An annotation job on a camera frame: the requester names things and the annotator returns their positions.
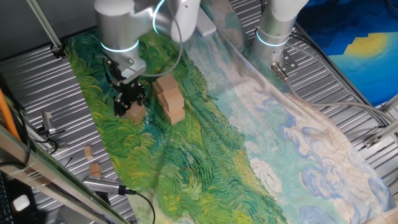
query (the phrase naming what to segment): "white cable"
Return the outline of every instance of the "white cable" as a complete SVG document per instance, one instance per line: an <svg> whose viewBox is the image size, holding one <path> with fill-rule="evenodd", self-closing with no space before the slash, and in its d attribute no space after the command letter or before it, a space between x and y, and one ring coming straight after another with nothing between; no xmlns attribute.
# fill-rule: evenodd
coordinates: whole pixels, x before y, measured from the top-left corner
<svg viewBox="0 0 398 224"><path fill-rule="evenodd" d="M178 63L179 63L179 61L180 61L180 59L181 59L181 56L182 56L183 46L182 46L182 35L181 35L180 26L178 25L177 19L175 18L175 15L174 15L173 10L172 10L172 8L171 8L171 6L170 6L170 3L169 3L168 1L165 1L165 2L167 3L167 6L169 7L169 11L170 11L170 13L171 13L172 16L173 16L173 20L174 20L174 22L175 22L175 25L177 26L178 36L180 37L180 52L178 53L178 58L177 58L176 63L175 63L175 64L173 65L173 67L170 68L168 71L163 72L163 73L160 73L160 74L155 74L155 75L150 75L150 74L145 74L145 73L140 74L140 75L143 76L143 77L161 77L161 76L163 76L163 75L169 74L169 73L178 65ZM127 66L127 69L130 69L130 70L132 70L133 72L137 72L137 71L135 71L134 69L132 69L132 68L130 68L130 67L128 67L128 66Z"/></svg>
<svg viewBox="0 0 398 224"><path fill-rule="evenodd" d="M344 84L342 84L342 83L339 81L339 79L337 79L337 78L335 77L335 74L334 74L333 72L331 72L331 70L325 65L325 63L323 63L321 60L317 59L317 57L316 57L315 55L311 54L310 52L307 52L307 51L304 50L304 49L301 49L301 48L299 48L299 47L296 47L296 46L294 46L294 45L292 45L292 44L290 44L290 43L286 43L286 44L287 44L288 46L290 46L290 47L293 47L293 48L295 48L295 49L297 49L297 50L299 50L299 51L301 51L301 52L307 54L308 56L314 58L316 61L318 61L319 63L321 63L321 64L328 70L328 72L331 73L331 75L335 78L335 80L337 80L337 82L338 82L348 93L350 93L351 95L353 95L353 96L360 102L360 103L355 103L355 102L336 102L336 103L328 103L328 104L319 104L319 103L309 103L309 102L306 101L306 102L309 103L311 106L314 106L314 107L326 107L326 106L338 106L338 105L359 106L359 107L366 108L366 109L369 109L369 110L375 112L376 116L383 116L383 117L385 117L385 118L388 119L391 123L395 121L394 119L392 119L392 118L391 118L388 114L386 114L385 112L383 112L383 111L381 111L381 110L378 110L378 109L376 109L376 108L374 108L374 107L372 107L372 106L369 106L369 105L365 104L365 103L364 103L360 98L358 98L354 93L352 93L351 91L349 91L349 90L347 89L347 87L345 87ZM297 97L299 97L298 94L296 94L295 90L293 89L292 85L290 84L290 82L289 82L288 80L286 80L286 84L287 84L287 86L290 88L290 90L292 90L293 94L296 95Z"/></svg>
<svg viewBox="0 0 398 224"><path fill-rule="evenodd" d="M292 45L292 44L290 44L290 43L286 43L286 44L287 44L288 46L290 46L290 47L295 48L296 50L299 50L299 51L301 51L301 52L307 54L308 56L314 58L316 61L318 61L319 63L321 63L321 64L328 70L328 72L333 76L333 78L335 78L335 80L337 80L337 82L338 82L348 93L350 93L350 94L351 94L353 97L355 97L358 101L364 103L364 102L363 102L360 98L358 98L354 93L352 93L351 91L349 91L349 90L347 89L347 87L339 81L339 79L335 76L335 74L334 74L333 72L331 72L331 70L325 65L325 63L323 63L321 60L319 60L315 55L311 54L310 52L307 52L307 51L304 50L304 49L301 49L301 48L299 48L299 47L296 47L296 46L294 46L294 45Z"/></svg>
<svg viewBox="0 0 398 224"><path fill-rule="evenodd" d="M302 99L297 93L296 91L293 89L292 84L290 84L289 80L285 80L286 85L288 86L288 88L292 91L292 93L297 96L298 98ZM341 106L341 105L349 105L349 106L358 106L358 107L362 107L365 108L367 110L371 110L375 113L377 113L379 116L385 117L388 121L390 121L391 123L393 123L395 120L392 119L388 114L386 114L385 112L378 110L372 106L363 104L363 103L357 103L357 102L336 102L336 103L310 103L307 102L309 105L313 106L313 107L329 107L329 106Z"/></svg>

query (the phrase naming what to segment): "small wooden block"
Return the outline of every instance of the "small wooden block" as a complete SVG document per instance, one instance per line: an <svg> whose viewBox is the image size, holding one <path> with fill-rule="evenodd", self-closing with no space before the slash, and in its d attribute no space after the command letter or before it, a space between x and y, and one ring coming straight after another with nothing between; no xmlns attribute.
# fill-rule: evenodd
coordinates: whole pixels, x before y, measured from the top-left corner
<svg viewBox="0 0 398 224"><path fill-rule="evenodd" d="M162 107L167 105L166 99L164 98L163 93L157 95L157 99Z"/></svg>
<svg viewBox="0 0 398 224"><path fill-rule="evenodd" d="M159 84L160 89L162 90L162 92L167 91L169 89L172 89L172 88L178 86L178 84L175 81L175 79L174 79L172 74L168 74L168 75L165 75L163 77L160 77L156 81Z"/></svg>
<svg viewBox="0 0 398 224"><path fill-rule="evenodd" d="M102 177L101 172L95 172L95 173L92 174L92 175L97 176L97 177Z"/></svg>
<svg viewBox="0 0 398 224"><path fill-rule="evenodd" d="M184 97L180 93L178 87L164 91L163 96L166 100L165 108L168 112L184 107Z"/></svg>
<svg viewBox="0 0 398 224"><path fill-rule="evenodd" d="M164 114L166 115L166 118L170 122L171 125L175 125L178 122L182 121L185 119L185 110L184 108L179 108L177 110L174 110L172 112L168 112L167 110L164 109Z"/></svg>
<svg viewBox="0 0 398 224"><path fill-rule="evenodd" d="M160 85L159 85L159 82L157 82L157 80L152 82L152 86L154 87L156 95L158 95L158 94L163 92L161 87L160 87Z"/></svg>
<svg viewBox="0 0 398 224"><path fill-rule="evenodd" d="M91 146L85 146L85 156L87 160L92 160L94 159L93 157L93 151L91 150Z"/></svg>
<svg viewBox="0 0 398 224"><path fill-rule="evenodd" d="M95 174L96 172L99 172L99 173L102 172L102 168L98 163L94 163L94 164L90 165L90 173Z"/></svg>
<svg viewBox="0 0 398 224"><path fill-rule="evenodd" d="M141 120L144 118L145 114L147 114L147 110L145 109L145 106L138 105L138 103L135 101L129 110L126 111L126 118L132 120L135 123L140 123Z"/></svg>

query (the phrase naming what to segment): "silver pipe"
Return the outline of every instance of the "silver pipe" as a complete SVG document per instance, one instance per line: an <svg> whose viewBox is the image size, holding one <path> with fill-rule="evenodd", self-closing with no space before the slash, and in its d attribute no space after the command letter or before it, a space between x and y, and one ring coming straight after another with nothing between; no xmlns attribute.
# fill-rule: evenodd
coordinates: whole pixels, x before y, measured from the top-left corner
<svg viewBox="0 0 398 224"><path fill-rule="evenodd" d="M54 30L52 29L50 22L47 20L46 16L44 15L37 1L36 0L26 0L26 1L29 4L30 8L32 9L33 13L36 15L39 22L41 23L44 31L47 33L53 45L57 48L57 50L61 49L62 48L61 41L57 37Z"/></svg>

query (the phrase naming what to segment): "metal frame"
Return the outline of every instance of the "metal frame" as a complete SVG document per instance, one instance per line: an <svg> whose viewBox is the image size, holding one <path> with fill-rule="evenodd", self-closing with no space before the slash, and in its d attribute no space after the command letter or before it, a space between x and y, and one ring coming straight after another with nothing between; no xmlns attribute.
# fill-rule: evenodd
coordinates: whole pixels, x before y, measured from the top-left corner
<svg viewBox="0 0 398 224"><path fill-rule="evenodd" d="M33 13L36 15L37 19L39 20L40 24L42 25L44 31L47 33L48 37L50 38L53 45L60 50L62 48L62 43L60 39L57 37L55 31L52 29L50 22L47 20L44 12L40 8L39 4L36 0L26 0L29 4L30 8L32 9Z"/></svg>
<svg viewBox="0 0 398 224"><path fill-rule="evenodd" d="M0 142L2 143L1 161L10 161L11 159L24 161L26 146L2 126L0 126ZM0 167L0 170L97 223L107 224L106 219L108 219L113 223L129 224L66 168L60 166L59 162L49 156L47 152L38 145L36 148L36 152L30 152L28 167L24 170L12 166Z"/></svg>

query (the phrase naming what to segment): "stacked wooden blocks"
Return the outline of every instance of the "stacked wooden blocks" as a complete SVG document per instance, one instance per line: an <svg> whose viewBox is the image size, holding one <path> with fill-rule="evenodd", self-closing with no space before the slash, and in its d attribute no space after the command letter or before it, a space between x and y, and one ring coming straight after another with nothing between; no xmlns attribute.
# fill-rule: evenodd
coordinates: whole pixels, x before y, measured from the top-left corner
<svg viewBox="0 0 398 224"><path fill-rule="evenodd" d="M163 76L154 81L152 85L170 124L174 125L185 119L184 97L178 89L174 77L171 74Z"/></svg>

